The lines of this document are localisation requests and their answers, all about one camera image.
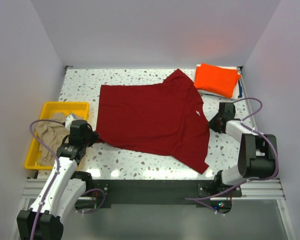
stack of folded clothes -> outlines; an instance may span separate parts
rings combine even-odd
[[[236,67],[218,67],[202,63],[196,67],[194,86],[201,94],[238,99],[242,97],[240,78]]]

red shirt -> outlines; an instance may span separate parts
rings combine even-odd
[[[96,132],[122,149],[173,156],[202,174],[210,131],[194,82],[177,69],[163,83],[102,85]]]

speckled table surface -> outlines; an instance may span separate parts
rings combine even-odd
[[[192,80],[195,69],[181,69]],[[162,83],[174,69],[68,69],[60,93],[60,102],[89,102],[88,122],[96,128],[101,85],[148,85]],[[232,100],[201,95],[203,111],[209,121],[219,109],[219,102]],[[245,101],[235,104],[236,118],[248,115]],[[199,174],[171,156],[160,156],[116,148],[96,143],[86,151],[79,171],[91,173],[94,179],[127,180],[210,180],[219,170],[237,164],[240,144],[231,136],[210,130],[208,154],[209,168]],[[38,178],[47,178],[50,171],[40,171]]]

wire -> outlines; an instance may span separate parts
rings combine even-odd
[[[105,203],[105,200],[106,200],[106,194],[105,194],[105,192],[104,192],[102,189],[100,189],[100,188],[93,188],[93,189],[90,189],[90,190],[84,192],[81,196],[84,196],[84,195],[86,195],[86,194],[88,194],[88,193],[91,193],[91,192],[94,192],[94,191],[101,192],[102,195],[103,195],[102,202],[100,203],[100,205],[97,206],[96,208],[92,209],[92,210],[89,210],[89,211],[81,211],[81,212],[78,211],[78,213],[82,213],[82,214],[91,214],[91,213],[94,213],[94,212],[97,211],[99,208],[101,208],[102,205]]]
[[[38,122],[53,122],[53,123],[62,124],[62,125],[64,123],[60,122],[60,121],[52,120],[52,119],[39,119],[39,120],[33,121],[29,126],[29,130],[30,130],[31,135],[54,156],[55,161],[56,161],[56,171],[55,171],[51,181],[49,182],[49,184],[48,184],[48,186],[47,186],[47,188],[46,188],[46,190],[43,193],[42,198],[41,198],[41,202],[44,203],[52,184],[54,183],[54,181],[57,178],[57,175],[58,175],[58,172],[59,172],[59,169],[60,169],[60,161],[59,161],[59,158],[58,158],[57,154],[48,145],[46,145],[43,141],[41,141],[40,138],[37,137],[36,134],[34,133],[33,125],[38,123]],[[39,214],[40,214],[40,211],[42,209],[42,206],[43,206],[43,204],[40,204],[37,211],[36,211],[36,214],[35,214],[35,217],[34,217],[34,220],[33,220],[32,229],[31,229],[30,240],[34,240],[36,226],[37,226],[37,222],[38,222],[38,218],[39,218]]]
[[[257,114],[258,112],[260,112],[260,110],[261,110],[262,107],[263,107],[263,104],[262,104],[262,102],[261,102],[259,99],[255,98],[255,97],[246,97],[246,98],[242,98],[242,99],[239,99],[239,100],[234,101],[233,103],[238,103],[238,102],[243,101],[243,100],[255,100],[255,101],[257,101],[257,102],[260,103],[260,107],[258,108],[258,110],[254,111],[253,113],[251,113],[251,114],[249,114],[248,116],[246,116],[245,118],[243,118],[243,119],[241,120],[241,123],[240,123],[240,124],[241,124],[243,127],[245,127],[246,129],[248,129],[249,131],[251,131],[251,132],[253,132],[253,133],[256,133],[256,134],[258,134],[259,136],[261,136],[261,137],[266,141],[266,143],[269,145],[269,147],[270,147],[270,149],[271,149],[271,151],[272,151],[272,153],[273,153],[273,156],[274,156],[274,165],[275,165],[275,169],[274,169],[273,174],[272,174],[270,177],[263,178],[263,179],[258,178],[258,177],[251,177],[251,178],[249,178],[248,180],[243,180],[242,182],[240,182],[240,183],[238,183],[238,184],[236,184],[236,185],[233,185],[233,186],[229,187],[228,189],[226,189],[226,190],[224,190],[224,191],[222,191],[222,192],[219,192],[219,193],[217,193],[217,194],[214,194],[214,195],[211,195],[211,196],[206,196],[206,197],[198,197],[198,198],[190,198],[190,197],[187,197],[187,198],[185,198],[186,200],[194,201],[194,202],[196,202],[196,203],[199,203],[199,204],[201,204],[201,205],[206,206],[206,207],[209,208],[209,209],[212,209],[213,211],[216,211],[216,210],[213,209],[211,206],[209,206],[208,204],[205,204],[205,203],[203,203],[203,202],[201,202],[201,201],[202,201],[202,200],[209,200],[209,199],[211,199],[211,198],[216,198],[216,197],[219,197],[219,196],[221,196],[221,195],[223,195],[223,194],[226,194],[226,193],[230,192],[231,190],[236,189],[236,188],[239,187],[240,185],[245,184],[247,181],[256,181],[256,180],[259,180],[259,181],[265,181],[265,180],[270,180],[270,179],[274,178],[275,176],[277,176],[277,174],[278,174],[278,172],[279,172],[279,159],[278,159],[278,153],[277,153],[277,151],[276,151],[274,145],[273,145],[273,144],[269,141],[269,139],[268,139],[266,136],[264,136],[261,132],[255,130],[254,128],[251,128],[251,127],[247,126],[246,124],[244,124],[244,121],[245,121],[246,119],[248,119],[248,118],[250,118],[251,116],[253,116],[253,115]]]

gray floor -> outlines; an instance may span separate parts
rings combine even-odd
[[[179,205],[113,205],[72,212],[65,240],[286,240],[276,201],[237,201],[226,217]]]

